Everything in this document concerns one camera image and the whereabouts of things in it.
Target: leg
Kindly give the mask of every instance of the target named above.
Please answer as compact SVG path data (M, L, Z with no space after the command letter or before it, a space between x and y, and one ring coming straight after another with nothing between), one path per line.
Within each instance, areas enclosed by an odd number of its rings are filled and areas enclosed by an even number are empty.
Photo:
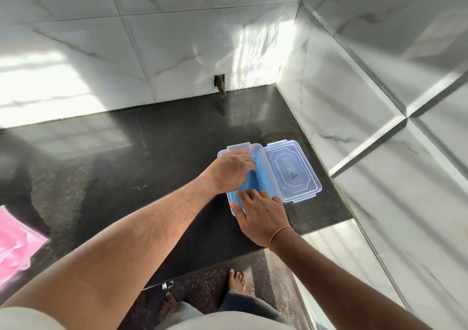
M203 313L185 302L177 302L171 292L166 293L166 298L161 304L158 321L155 330L165 330L185 320L202 316Z
M219 311L238 311L258 315L277 322L290 324L281 314L272 306L259 298L244 294L245 279L234 270L229 271L228 291L224 297Z

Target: person's left arm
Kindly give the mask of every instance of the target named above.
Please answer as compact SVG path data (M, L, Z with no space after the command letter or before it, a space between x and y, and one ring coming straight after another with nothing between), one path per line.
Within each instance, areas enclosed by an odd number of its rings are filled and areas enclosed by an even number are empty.
M247 153L219 157L184 187L110 225L1 308L36 309L67 330L116 329L200 210L215 195L239 189L255 169Z

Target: shirt sleeve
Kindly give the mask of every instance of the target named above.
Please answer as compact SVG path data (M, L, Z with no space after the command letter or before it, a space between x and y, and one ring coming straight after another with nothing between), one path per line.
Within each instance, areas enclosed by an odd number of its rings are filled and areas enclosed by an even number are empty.
M0 324L1 330L66 330L47 314L20 307L0 309Z

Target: gray pants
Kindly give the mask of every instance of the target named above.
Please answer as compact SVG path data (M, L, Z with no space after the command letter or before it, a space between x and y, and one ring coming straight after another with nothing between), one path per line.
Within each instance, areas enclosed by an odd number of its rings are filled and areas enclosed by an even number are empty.
M281 314L272 306L259 298L251 297L235 290L229 290L219 307L219 311L238 311L258 315L277 322L290 324ZM171 309L166 318L155 327L155 330L165 330L185 320L202 316L203 313L185 302L179 302Z

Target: clear plastic box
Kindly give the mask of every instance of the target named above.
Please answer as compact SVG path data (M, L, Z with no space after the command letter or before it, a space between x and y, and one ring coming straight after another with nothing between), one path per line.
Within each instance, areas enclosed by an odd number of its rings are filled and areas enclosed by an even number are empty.
M266 190L271 197L281 198L283 203L296 203L312 198L322 190L317 175L296 141L282 140L266 147L250 142L236 144L221 150L218 156L237 149L249 150L256 167L256 172L249 172L240 191L249 188ZM236 192L227 193L229 203L239 203Z

